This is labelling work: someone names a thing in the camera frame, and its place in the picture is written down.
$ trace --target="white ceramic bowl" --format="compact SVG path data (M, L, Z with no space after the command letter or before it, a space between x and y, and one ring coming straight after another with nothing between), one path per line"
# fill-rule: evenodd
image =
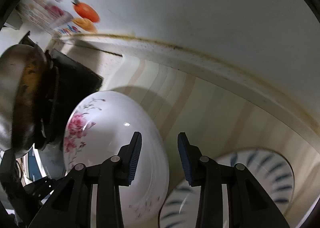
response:
M66 170L83 163L101 164L129 144L135 131L142 135L142 148L129 187L119 187L125 225L154 216L162 206L169 183L169 165L161 136L150 117L132 99L114 91L89 95L74 109L64 137ZM92 192L95 215L96 186Z

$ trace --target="wok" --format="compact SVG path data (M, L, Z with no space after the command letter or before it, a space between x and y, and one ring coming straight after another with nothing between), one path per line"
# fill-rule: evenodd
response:
M24 156L41 130L42 99L50 63L38 45L17 44L0 57L0 149Z

